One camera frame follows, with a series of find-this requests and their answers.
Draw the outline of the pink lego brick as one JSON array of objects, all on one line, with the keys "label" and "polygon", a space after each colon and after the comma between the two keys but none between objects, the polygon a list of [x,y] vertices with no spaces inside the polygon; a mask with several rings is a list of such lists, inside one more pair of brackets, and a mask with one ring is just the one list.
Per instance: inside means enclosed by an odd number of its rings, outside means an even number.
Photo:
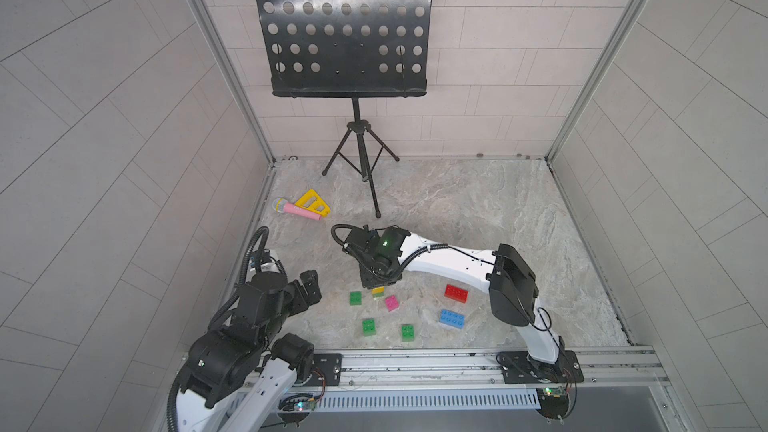
[{"label": "pink lego brick", "polygon": [[395,295],[390,295],[385,298],[385,306],[388,312],[393,312],[399,308],[400,304]]}]

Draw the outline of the red lego brick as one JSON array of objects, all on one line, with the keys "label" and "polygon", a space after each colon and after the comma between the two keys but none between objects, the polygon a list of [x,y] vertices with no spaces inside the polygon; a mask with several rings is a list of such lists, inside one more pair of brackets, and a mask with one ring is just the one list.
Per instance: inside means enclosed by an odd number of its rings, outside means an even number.
[{"label": "red lego brick", "polygon": [[466,304],[469,298],[469,291],[451,284],[447,284],[444,290],[444,297],[458,303]]}]

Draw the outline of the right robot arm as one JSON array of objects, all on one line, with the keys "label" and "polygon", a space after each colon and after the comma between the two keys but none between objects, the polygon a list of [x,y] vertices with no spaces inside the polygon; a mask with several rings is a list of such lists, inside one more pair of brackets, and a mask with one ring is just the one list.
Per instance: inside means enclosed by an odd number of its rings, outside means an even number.
[{"label": "right robot arm", "polygon": [[383,229],[336,224],[333,240],[353,257],[362,286],[390,286],[406,272],[430,273],[460,282],[488,296],[492,315],[514,327],[524,352],[500,352],[497,363],[507,383],[567,387],[584,381],[576,354],[553,329],[540,304],[536,275],[511,245],[494,250],[466,249],[424,238],[399,226]]}]

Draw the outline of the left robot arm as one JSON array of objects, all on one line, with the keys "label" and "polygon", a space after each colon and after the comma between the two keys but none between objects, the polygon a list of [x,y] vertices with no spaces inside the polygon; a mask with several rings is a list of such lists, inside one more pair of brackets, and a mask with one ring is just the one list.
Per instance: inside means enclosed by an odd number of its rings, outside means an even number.
[{"label": "left robot arm", "polygon": [[314,270],[289,280],[267,249],[269,229],[259,227],[243,255],[232,295],[191,346],[167,398],[170,431],[258,431],[276,415],[282,427],[298,426],[321,394],[288,389],[323,372],[313,364],[314,346],[285,321],[321,298]]}]

